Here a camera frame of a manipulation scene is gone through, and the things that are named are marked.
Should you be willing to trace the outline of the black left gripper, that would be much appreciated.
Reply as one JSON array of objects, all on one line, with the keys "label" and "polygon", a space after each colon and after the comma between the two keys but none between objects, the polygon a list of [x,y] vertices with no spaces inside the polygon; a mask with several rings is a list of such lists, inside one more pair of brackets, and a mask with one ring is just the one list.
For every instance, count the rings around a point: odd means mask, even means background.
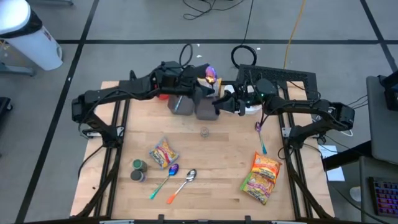
[{"label": "black left gripper", "polygon": [[205,78],[206,76],[206,65],[199,65],[194,67],[193,65],[189,65],[185,69],[185,77],[188,78],[189,84],[193,87],[192,93],[188,96],[193,100],[195,105],[198,105],[201,99],[205,96],[205,90],[208,92],[206,97],[215,96],[215,90],[210,87],[204,87],[198,81],[199,78]]}]

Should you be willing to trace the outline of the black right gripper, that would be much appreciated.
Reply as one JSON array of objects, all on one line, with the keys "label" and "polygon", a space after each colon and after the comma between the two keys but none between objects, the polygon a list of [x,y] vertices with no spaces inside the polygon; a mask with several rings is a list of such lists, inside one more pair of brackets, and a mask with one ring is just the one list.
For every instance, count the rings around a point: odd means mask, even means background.
[{"label": "black right gripper", "polygon": [[235,85],[234,86],[235,94],[236,94],[236,106],[230,105],[222,105],[229,101],[234,101],[233,93],[225,93],[222,97],[212,102],[212,105],[215,106],[215,113],[220,114],[221,111],[227,111],[230,113],[237,113],[240,116],[245,115],[245,107],[250,107],[254,105],[258,105],[258,99],[256,92],[248,93],[248,85]]}]

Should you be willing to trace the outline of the gold-bowl spoon purple-blue handle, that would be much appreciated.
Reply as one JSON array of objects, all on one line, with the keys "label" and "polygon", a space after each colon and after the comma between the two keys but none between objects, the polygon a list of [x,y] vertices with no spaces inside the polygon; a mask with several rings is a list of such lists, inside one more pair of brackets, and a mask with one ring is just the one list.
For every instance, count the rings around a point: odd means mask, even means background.
[{"label": "gold-bowl spoon purple-blue handle", "polygon": [[214,85],[217,82],[218,76],[216,70],[212,66],[207,66],[205,70],[205,80],[210,85]]}]

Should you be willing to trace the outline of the green ramen packet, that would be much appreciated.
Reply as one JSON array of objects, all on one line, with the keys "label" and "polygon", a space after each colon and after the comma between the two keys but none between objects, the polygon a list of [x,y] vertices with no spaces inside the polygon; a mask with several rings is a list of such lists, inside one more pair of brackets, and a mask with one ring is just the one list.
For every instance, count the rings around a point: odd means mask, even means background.
[{"label": "green ramen packet", "polygon": [[271,196],[275,183],[261,174],[250,172],[240,186],[240,190],[265,205]]}]

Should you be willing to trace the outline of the green-lid spice jar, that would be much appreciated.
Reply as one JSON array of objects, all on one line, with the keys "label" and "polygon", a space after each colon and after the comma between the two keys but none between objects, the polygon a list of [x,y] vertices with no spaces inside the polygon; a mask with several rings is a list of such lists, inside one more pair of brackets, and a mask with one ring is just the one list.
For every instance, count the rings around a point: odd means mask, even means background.
[{"label": "green-lid spice jar", "polygon": [[147,164],[143,160],[135,159],[132,162],[132,166],[133,166],[134,170],[139,170],[141,172],[147,171]]}]

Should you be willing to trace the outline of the dark grey translucent bin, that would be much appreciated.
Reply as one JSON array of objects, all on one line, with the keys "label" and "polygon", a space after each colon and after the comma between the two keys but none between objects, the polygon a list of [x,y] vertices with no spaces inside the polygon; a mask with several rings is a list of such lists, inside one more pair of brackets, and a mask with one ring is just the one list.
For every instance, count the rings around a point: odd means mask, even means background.
[{"label": "dark grey translucent bin", "polygon": [[215,121],[218,119],[215,107],[212,102],[216,101],[218,97],[212,96],[203,98],[198,105],[195,106],[195,115],[199,120]]},{"label": "dark grey translucent bin", "polygon": [[182,115],[182,116],[190,116],[193,114],[195,104],[192,99],[188,98],[187,96],[183,96],[183,99],[181,101],[181,104],[178,108],[178,111],[174,111],[175,104],[179,98],[179,96],[183,95],[170,95],[169,96],[169,101],[167,103],[167,106],[169,110],[171,111],[172,114],[176,115]]}]

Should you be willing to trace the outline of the white plastic bin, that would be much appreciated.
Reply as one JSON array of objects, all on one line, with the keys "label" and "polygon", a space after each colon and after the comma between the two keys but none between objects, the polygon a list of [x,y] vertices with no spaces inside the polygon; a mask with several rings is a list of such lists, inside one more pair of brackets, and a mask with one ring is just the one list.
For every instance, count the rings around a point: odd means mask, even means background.
[{"label": "white plastic bin", "polygon": [[[230,93],[234,93],[235,90],[232,85],[225,85],[224,91],[229,91]],[[254,93],[254,88],[252,85],[248,85],[248,93]],[[254,115],[262,109],[261,105],[254,105],[250,107],[245,107],[245,115]]]}]

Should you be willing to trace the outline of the orange ramen packet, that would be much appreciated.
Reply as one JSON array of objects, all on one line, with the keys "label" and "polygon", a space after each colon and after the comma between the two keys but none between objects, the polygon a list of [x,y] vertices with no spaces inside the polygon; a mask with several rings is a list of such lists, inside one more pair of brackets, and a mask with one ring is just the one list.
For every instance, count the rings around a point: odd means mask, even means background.
[{"label": "orange ramen packet", "polygon": [[276,183],[282,163],[255,152],[251,172],[257,173],[267,180]]}]

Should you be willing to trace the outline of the blue-edged ramen packet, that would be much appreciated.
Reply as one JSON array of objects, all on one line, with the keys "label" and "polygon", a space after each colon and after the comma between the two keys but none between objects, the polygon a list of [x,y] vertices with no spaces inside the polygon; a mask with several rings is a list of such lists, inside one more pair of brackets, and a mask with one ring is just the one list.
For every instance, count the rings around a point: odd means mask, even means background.
[{"label": "blue-edged ramen packet", "polygon": [[164,169],[174,163],[179,158],[179,153],[174,151],[167,138],[163,137],[155,147],[149,152],[149,155]]}]

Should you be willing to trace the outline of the black-lid spice jar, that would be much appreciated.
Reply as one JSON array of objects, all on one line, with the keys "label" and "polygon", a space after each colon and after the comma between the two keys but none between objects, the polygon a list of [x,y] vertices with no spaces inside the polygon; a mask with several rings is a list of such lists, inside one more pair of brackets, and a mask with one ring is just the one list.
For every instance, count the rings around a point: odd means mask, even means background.
[{"label": "black-lid spice jar", "polygon": [[144,182],[146,180],[146,175],[141,170],[134,170],[131,172],[130,178],[136,182]]}]

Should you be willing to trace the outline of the white paper sheet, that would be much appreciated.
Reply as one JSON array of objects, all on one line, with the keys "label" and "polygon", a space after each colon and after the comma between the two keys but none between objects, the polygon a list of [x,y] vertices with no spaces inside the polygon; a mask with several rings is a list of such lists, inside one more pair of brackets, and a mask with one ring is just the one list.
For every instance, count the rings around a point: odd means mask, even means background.
[{"label": "white paper sheet", "polygon": [[[318,145],[318,148],[322,154],[322,159],[326,159],[330,156],[336,155],[338,152],[336,150],[336,146],[333,145]],[[328,170],[326,172],[327,179],[332,182],[344,182],[345,177],[343,173],[343,169],[341,167]]]}]

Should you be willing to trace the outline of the black desk beam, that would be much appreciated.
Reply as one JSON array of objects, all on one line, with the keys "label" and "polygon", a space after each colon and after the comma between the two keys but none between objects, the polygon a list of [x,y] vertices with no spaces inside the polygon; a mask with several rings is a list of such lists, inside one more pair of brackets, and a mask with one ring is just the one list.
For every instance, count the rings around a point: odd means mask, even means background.
[{"label": "black desk beam", "polygon": [[371,141],[364,142],[343,152],[329,156],[326,159],[322,159],[323,168],[325,171],[333,170],[356,162],[361,156],[372,157]]}]

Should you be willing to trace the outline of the grey keyboard desk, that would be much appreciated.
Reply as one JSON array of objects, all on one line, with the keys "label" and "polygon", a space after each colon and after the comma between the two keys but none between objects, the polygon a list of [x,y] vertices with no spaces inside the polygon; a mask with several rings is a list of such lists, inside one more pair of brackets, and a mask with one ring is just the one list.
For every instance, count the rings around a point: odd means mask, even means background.
[{"label": "grey keyboard desk", "polygon": [[377,159],[360,157],[359,173],[361,183],[361,208],[370,215],[388,222],[390,224],[398,224],[398,218],[380,217],[374,213],[371,191],[369,189],[369,177],[380,177],[385,179],[398,180],[398,165],[391,164]]}]

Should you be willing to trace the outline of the white computer mouse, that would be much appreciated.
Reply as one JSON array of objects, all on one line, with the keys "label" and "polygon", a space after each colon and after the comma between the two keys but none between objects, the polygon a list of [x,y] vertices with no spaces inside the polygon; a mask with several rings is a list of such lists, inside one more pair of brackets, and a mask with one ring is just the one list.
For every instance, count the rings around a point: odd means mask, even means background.
[{"label": "white computer mouse", "polygon": [[361,187],[355,186],[350,188],[349,195],[355,202],[361,202]]}]

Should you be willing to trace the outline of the grey side desk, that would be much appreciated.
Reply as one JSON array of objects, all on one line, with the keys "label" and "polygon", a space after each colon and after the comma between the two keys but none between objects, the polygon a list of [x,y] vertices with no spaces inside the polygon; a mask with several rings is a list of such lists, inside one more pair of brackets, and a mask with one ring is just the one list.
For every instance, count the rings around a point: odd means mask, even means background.
[{"label": "grey side desk", "polygon": [[378,77],[366,78],[371,151],[374,158],[398,164],[398,111],[387,109]]}]

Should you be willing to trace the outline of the black device on desk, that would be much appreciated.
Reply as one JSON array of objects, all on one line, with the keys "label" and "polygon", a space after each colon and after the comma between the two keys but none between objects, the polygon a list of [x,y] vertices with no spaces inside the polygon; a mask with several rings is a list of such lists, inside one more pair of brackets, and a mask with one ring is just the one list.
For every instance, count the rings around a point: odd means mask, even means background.
[{"label": "black device on desk", "polygon": [[398,111],[398,70],[388,77],[378,75],[380,85],[384,88],[384,96],[388,110]]}]

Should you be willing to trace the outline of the backlit keyboard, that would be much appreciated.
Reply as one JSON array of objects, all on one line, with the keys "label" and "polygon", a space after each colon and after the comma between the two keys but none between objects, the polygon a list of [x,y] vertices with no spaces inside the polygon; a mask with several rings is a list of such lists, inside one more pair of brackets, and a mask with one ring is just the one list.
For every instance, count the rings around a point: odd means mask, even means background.
[{"label": "backlit keyboard", "polygon": [[398,218],[398,179],[369,177],[368,182],[375,214]]}]

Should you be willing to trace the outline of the white trash can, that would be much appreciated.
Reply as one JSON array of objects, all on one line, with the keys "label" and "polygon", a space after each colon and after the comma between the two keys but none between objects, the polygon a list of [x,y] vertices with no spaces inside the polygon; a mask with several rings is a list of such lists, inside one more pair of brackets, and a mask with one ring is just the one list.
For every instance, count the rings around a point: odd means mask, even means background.
[{"label": "white trash can", "polygon": [[61,46],[26,0],[0,0],[0,39],[42,70],[55,70],[63,64]]}]

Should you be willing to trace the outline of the grey table foot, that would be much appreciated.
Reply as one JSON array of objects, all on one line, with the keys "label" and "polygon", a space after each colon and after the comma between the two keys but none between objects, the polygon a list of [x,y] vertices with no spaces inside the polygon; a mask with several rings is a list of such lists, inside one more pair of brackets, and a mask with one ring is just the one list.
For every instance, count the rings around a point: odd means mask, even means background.
[{"label": "grey table foot", "polygon": [[35,71],[33,68],[6,65],[4,62],[0,61],[0,74],[8,74],[8,73],[9,74],[27,75],[30,77],[35,76]]}]

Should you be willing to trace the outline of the black floor object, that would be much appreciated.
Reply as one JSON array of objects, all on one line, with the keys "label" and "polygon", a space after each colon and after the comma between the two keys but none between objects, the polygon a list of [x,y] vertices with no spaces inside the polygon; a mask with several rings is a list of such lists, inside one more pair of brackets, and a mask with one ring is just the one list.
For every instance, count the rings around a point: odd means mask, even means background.
[{"label": "black floor object", "polygon": [[13,109],[11,99],[8,97],[0,96],[0,126],[6,120],[9,112]]}]

